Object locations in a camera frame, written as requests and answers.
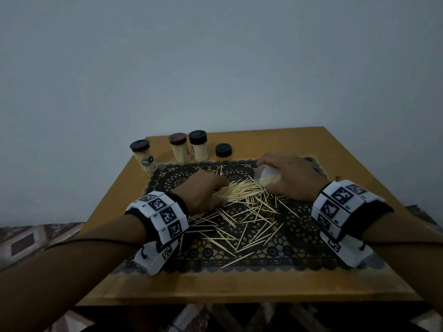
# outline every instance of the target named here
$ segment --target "white wall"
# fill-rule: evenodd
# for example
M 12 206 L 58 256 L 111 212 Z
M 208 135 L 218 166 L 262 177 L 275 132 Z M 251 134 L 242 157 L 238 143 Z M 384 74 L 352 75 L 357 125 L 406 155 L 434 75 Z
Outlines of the white wall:
M 0 224 L 85 221 L 148 135 L 324 125 L 443 219 L 442 0 L 0 0 Z

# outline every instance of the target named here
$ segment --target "black lid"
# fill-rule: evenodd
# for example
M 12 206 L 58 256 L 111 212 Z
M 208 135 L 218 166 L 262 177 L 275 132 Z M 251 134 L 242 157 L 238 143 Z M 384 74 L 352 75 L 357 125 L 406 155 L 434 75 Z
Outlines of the black lid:
M 203 144 L 208 141 L 208 137 L 206 136 L 206 132 L 204 130 L 195 130 L 189 133 L 189 143 L 190 144 Z
M 215 147 L 215 154 L 218 157 L 228 157 L 232 155 L 232 147 L 229 143 L 220 143 Z
M 186 134 L 185 133 L 175 133 L 169 135 L 169 143 L 173 145 L 180 145 L 186 142 Z
M 132 142 L 129 146 L 130 149 L 135 153 L 141 153 L 142 151 L 148 150 L 151 145 L 148 140 L 138 140 Z

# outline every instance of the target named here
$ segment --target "black lace placemat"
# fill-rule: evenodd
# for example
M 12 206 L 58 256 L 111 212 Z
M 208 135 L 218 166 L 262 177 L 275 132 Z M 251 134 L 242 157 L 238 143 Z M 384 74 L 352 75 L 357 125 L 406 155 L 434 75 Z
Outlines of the black lace placemat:
M 312 157 L 306 157 L 312 167 L 321 175 L 323 170 Z M 185 166 L 176 164 L 161 165 L 154 172 L 150 182 L 144 192 L 147 194 L 154 189 L 157 191 L 171 191 L 178 185 L 182 184 L 191 174 L 198 170 L 207 170 L 212 172 L 220 172 L 220 167 L 223 165 L 223 174 L 228 177 L 230 181 L 246 180 L 249 176 L 253 177 L 254 169 L 257 167 L 256 160 L 247 161 L 223 161 L 223 162 L 205 162 L 205 163 L 190 163 Z M 260 214 L 265 218 L 270 218 L 271 222 L 276 221 L 272 227 L 274 232 L 281 224 L 283 226 L 280 230 L 266 243 L 265 246 L 257 245 L 249 249 L 236 253 L 238 257 L 245 256 L 249 253 L 255 252 L 233 265 L 223 268 L 224 271 L 238 270 L 244 271 L 251 269 L 254 271 L 261 270 L 275 270 L 276 268 L 288 270 L 296 268 L 297 270 L 304 270 L 306 268 L 312 270 L 319 270 L 326 268 L 334 270 L 335 268 L 348 269 L 341 259 L 326 245 L 320 238 L 320 231 L 316 222 L 311 218 L 312 203 L 303 201 L 294 201 L 285 197 L 280 200 L 300 218 L 292 214 L 286 207 L 277 202 L 275 208 L 275 198 L 269 195 L 268 203 L 276 209 L 280 214 L 261 211 Z M 246 210 L 246 205 L 236 203 L 224 208 L 224 211 L 235 216 L 235 214 Z M 254 220 L 255 215 L 251 215 L 247 220 Z M 237 227 L 232 227 L 221 216 L 213 218 L 212 221 L 219 224 L 220 228 L 225 232 L 231 234 L 236 238 L 240 238 L 246 224 L 237 224 Z M 257 223 L 248 223 L 248 227 L 242 239 L 241 246 L 246 242 L 250 242 L 257 231 L 263 226 L 263 221 Z M 199 272 L 203 269 L 208 271 L 217 271 L 225 264 L 236 260 L 236 258 L 223 249 L 206 240 L 200 233 L 185 233 L 183 237 L 181 250 L 177 248 L 164 266 L 167 272 Z M 229 251 L 234 252 L 226 241 L 219 240 L 219 244 L 223 245 Z M 372 267 L 381 269 L 384 267 L 384 262 L 376 255 L 370 256 L 365 260 L 359 268 Z M 127 260 L 116 270 L 131 272 L 134 270 L 141 271 L 134 262 Z

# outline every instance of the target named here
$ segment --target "brown lid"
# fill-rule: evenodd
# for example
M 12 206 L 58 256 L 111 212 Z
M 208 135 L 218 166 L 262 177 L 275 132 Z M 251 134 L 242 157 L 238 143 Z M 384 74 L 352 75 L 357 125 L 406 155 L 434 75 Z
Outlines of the brown lid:
M 169 136 L 169 143 L 173 145 L 180 145 L 186 142 L 185 133 L 175 133 Z

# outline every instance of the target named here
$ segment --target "hand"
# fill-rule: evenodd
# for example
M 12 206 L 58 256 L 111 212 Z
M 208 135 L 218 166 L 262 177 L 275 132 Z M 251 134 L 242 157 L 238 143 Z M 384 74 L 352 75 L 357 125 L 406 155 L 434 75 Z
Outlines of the hand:
M 191 216 L 226 205 L 224 198 L 213 197 L 212 193 L 228 185 L 229 181 L 226 176 L 199 170 L 172 192 L 183 199 Z
M 269 183 L 269 193 L 286 195 L 291 199 L 314 202 L 320 189 L 329 183 L 327 178 L 320 176 L 304 158 L 296 155 L 265 154 L 257 165 L 267 164 L 281 172 L 277 183 Z

